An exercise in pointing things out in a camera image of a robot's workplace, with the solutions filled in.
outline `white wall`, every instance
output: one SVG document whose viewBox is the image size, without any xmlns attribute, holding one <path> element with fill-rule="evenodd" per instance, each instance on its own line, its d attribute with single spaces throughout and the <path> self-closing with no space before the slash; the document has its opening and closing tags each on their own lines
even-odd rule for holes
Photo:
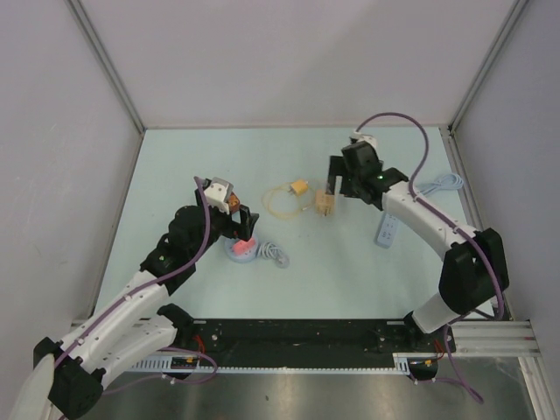
<svg viewBox="0 0 560 420">
<path fill-rule="evenodd" d="M 0 4 L 0 418 L 92 299 L 140 142 L 62 0 Z"/>
<path fill-rule="evenodd" d="M 151 128 L 448 123 L 512 3 L 84 1 Z"/>
<path fill-rule="evenodd" d="M 458 129 L 487 224 L 504 239 L 518 319 L 531 318 L 560 392 L 560 2 L 526 16 Z"/>
</svg>

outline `yellow connector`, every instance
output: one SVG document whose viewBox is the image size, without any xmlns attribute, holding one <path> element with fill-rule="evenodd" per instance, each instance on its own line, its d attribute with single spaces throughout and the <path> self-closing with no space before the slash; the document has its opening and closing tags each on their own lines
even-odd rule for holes
<svg viewBox="0 0 560 420">
<path fill-rule="evenodd" d="M 325 190 L 315 192 L 315 211 L 328 216 L 334 211 L 334 195 L 325 193 Z"/>
<path fill-rule="evenodd" d="M 303 179 L 298 179 L 290 184 L 290 193 L 296 197 L 301 197 L 309 190 L 309 186 Z"/>
</svg>

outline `light blue table surface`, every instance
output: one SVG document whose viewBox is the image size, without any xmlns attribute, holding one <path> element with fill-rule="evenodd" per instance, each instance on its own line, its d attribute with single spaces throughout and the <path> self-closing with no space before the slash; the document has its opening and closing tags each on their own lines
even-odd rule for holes
<svg viewBox="0 0 560 420">
<path fill-rule="evenodd" d="M 403 223 L 390 249 L 375 245 L 382 217 L 374 206 L 338 197 L 334 215 L 313 210 L 290 221 L 263 208 L 263 193 L 298 178 L 324 182 L 329 156 L 340 154 L 352 129 L 150 129 L 122 212 L 101 285 L 103 307 L 138 270 L 167 231 L 175 211 L 195 204 L 193 176 L 234 184 L 241 202 L 259 213 L 255 231 L 290 256 L 279 269 L 262 259 L 228 260 L 223 238 L 197 263 L 197 271 L 171 301 L 196 318 L 401 318 L 438 288 L 441 261 Z M 423 152 L 417 129 L 372 128 L 385 167 L 407 175 Z M 418 177 L 434 179 L 451 170 L 437 128 L 428 128 L 430 155 Z M 433 201 L 457 219 L 465 214 L 457 192 Z M 275 201 L 280 207 L 284 200 Z M 482 309 L 491 311 L 489 304 Z"/>
</svg>

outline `yellow cable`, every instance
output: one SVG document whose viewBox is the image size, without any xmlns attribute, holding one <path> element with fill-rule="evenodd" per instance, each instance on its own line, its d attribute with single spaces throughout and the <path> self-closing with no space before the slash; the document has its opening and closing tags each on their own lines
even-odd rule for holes
<svg viewBox="0 0 560 420">
<path fill-rule="evenodd" d="M 291 185 L 291 182 L 285 182 L 285 183 L 283 183 L 279 186 L 275 186 L 274 188 L 270 188 L 261 197 L 262 206 L 264 208 L 266 208 L 266 210 L 270 214 L 272 214 L 277 219 L 280 219 L 281 221 L 289 221 L 290 219 L 293 219 L 294 217 L 297 217 L 304 210 L 307 210 L 308 208 L 313 206 L 313 200 L 314 200 L 313 197 L 315 196 L 315 190 L 308 184 L 307 186 L 309 187 L 309 190 L 312 192 L 312 195 L 311 195 L 311 201 L 307 205 L 302 206 L 301 202 L 300 202 L 301 197 L 296 197 L 297 204 L 298 204 L 298 209 L 297 210 L 294 210 L 293 212 L 277 212 L 276 210 L 274 210 L 272 208 L 272 205 L 271 205 L 272 200 L 281 191 L 284 191 L 285 193 L 290 193 L 290 185 Z"/>
</svg>

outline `metal floor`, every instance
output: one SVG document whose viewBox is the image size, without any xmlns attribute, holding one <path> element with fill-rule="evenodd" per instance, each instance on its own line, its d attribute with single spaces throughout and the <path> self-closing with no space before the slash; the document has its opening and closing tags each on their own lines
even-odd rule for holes
<svg viewBox="0 0 560 420">
<path fill-rule="evenodd" d="M 449 384 L 415 386 L 404 376 L 219 374 L 203 385 L 147 381 L 105 396 L 84 420 L 535 419 L 517 359 L 459 360 L 486 399 Z M 447 360 L 441 377 L 453 376 Z M 124 374 L 122 386 L 138 378 Z"/>
</svg>

